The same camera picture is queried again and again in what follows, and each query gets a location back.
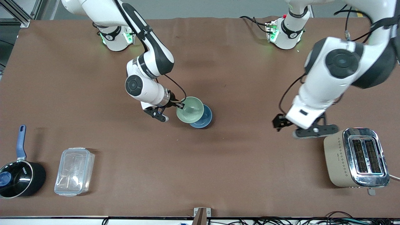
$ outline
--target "cable connector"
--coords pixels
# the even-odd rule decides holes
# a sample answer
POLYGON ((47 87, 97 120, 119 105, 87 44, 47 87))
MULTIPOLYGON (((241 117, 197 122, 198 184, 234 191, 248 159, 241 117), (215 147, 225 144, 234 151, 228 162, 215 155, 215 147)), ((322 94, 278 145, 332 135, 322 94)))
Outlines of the cable connector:
POLYGON ((351 41, 350 32, 348 30, 344 31, 344 37, 347 41, 351 41))

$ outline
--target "blue cup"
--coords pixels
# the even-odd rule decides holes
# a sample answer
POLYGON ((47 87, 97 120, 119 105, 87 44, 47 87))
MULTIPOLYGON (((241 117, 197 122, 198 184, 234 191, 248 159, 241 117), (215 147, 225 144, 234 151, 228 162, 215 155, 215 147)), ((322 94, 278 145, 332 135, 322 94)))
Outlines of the blue cup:
POLYGON ((190 123, 190 125, 194 128, 198 128, 198 129, 204 128, 204 127, 208 126, 212 120, 211 109, 205 104, 203 104, 203 106, 204 106, 204 112, 203 112, 202 117, 198 121, 196 121, 194 123, 190 123))

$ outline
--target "plastic container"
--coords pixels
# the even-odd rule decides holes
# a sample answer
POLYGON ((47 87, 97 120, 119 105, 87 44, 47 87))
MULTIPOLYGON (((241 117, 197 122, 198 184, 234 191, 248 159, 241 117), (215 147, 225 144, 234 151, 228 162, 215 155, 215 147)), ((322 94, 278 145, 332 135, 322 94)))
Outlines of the plastic container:
POLYGON ((94 154, 85 148, 69 148, 61 154, 54 192, 62 196, 76 196, 89 190, 94 154))

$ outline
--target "green bowl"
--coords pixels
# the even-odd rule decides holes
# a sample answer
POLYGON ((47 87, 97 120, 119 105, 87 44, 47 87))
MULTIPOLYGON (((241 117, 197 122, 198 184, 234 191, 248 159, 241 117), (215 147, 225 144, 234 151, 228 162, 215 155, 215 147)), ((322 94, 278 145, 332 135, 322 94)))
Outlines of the green bowl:
POLYGON ((177 117, 184 123, 194 123, 198 121, 204 113, 204 105, 196 97, 187 97, 183 109, 176 108, 177 117))

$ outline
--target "table surface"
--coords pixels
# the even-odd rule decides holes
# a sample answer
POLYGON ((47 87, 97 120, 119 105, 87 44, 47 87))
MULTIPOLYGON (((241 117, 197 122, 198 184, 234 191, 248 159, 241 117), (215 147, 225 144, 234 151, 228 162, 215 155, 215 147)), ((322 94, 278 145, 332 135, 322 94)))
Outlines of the table surface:
MULTIPOLYGON (((323 138, 295 140, 288 127, 272 128, 283 92, 303 74, 313 44, 343 37, 344 19, 310 19, 292 50, 266 42, 242 19, 149 20, 171 50, 169 74, 210 106, 213 122, 194 129, 175 109, 161 123, 142 112, 124 89, 126 63, 142 46, 111 52, 91 21, 32 21, 19 38, 0 82, 0 164, 16 159, 20 124, 27 125, 28 160, 44 165, 47 180, 32 197, 0 200, 0 215, 186 216, 211 207, 214 216, 324 216, 335 210, 356 217, 400 217, 400 183, 370 197, 365 189, 338 188, 328 177, 323 138), (54 193, 60 156, 70 147, 96 155, 89 192, 54 193)), ((350 20, 353 37, 368 30, 350 20)), ((329 108, 329 123, 368 127, 382 142, 389 171, 400 175, 397 67, 389 80, 350 87, 329 108)), ((159 79, 178 98, 180 90, 159 79)), ((283 106, 289 108, 296 85, 283 106)))

